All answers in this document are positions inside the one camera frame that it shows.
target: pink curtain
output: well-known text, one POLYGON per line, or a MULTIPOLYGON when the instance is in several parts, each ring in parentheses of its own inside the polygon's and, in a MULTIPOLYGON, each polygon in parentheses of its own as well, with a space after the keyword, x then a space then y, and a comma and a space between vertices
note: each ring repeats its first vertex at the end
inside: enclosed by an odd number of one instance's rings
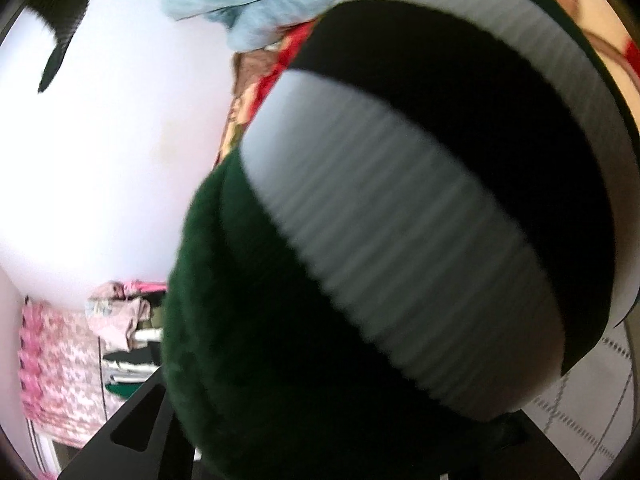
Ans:
POLYGON ((99 339, 83 312, 28 303, 20 329, 22 403, 36 431, 82 447, 122 405, 105 391, 99 339))

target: wall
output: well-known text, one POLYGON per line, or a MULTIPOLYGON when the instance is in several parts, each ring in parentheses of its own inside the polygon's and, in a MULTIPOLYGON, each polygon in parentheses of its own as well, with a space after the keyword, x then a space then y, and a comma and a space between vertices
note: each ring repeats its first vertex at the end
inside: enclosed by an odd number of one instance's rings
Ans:
POLYGON ((22 297, 0 267, 0 426, 31 471, 38 473, 27 421, 22 416, 18 382, 18 329, 22 322, 22 297))
POLYGON ((52 85, 24 12, 0 46, 0 264, 22 293, 79 308, 111 278, 164 280, 230 103, 219 25, 159 0, 90 0, 52 85))

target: white stripe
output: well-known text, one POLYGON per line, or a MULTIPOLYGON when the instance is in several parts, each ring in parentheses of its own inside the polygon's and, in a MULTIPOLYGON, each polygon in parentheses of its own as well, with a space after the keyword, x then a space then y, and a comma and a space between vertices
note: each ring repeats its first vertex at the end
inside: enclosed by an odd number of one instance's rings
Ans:
POLYGON ((434 398, 487 420, 560 377, 562 321, 533 248, 418 126, 289 71, 240 150, 262 206, 336 308, 434 398))
POLYGON ((616 269, 608 326, 619 323, 640 287, 640 173, 623 118, 600 74, 575 40, 530 0, 402 1, 446 12, 500 39, 526 58, 569 108, 590 142, 609 194, 616 269))

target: pink garment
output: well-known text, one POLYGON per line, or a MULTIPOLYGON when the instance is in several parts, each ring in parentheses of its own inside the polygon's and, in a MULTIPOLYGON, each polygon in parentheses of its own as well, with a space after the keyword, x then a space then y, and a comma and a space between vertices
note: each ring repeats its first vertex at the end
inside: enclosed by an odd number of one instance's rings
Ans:
POLYGON ((88 300, 86 319, 92 332, 104 339, 112 349, 131 350, 131 338, 138 322, 151 317, 147 300, 88 300))
POLYGON ((19 353, 24 414, 36 431, 82 447, 123 404, 103 389, 99 339, 83 312, 47 303, 27 304, 23 325, 20 336, 30 341, 19 353))
POLYGON ((140 294, 148 294, 150 292, 165 292, 166 283, 164 282, 142 282, 141 280, 133 280, 124 284, 124 293, 128 298, 139 296, 140 294))
POLYGON ((89 296, 91 300, 124 300, 124 286, 120 282, 106 282, 97 286, 89 296))

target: striped fabric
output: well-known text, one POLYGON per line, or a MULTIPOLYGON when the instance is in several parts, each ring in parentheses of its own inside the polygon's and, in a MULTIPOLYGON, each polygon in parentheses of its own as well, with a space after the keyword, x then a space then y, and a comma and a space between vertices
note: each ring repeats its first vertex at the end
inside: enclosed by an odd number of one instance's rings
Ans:
POLYGON ((228 478, 424 478, 626 316, 639 212, 638 132, 555 1, 341 0, 191 205, 177 413, 228 478))

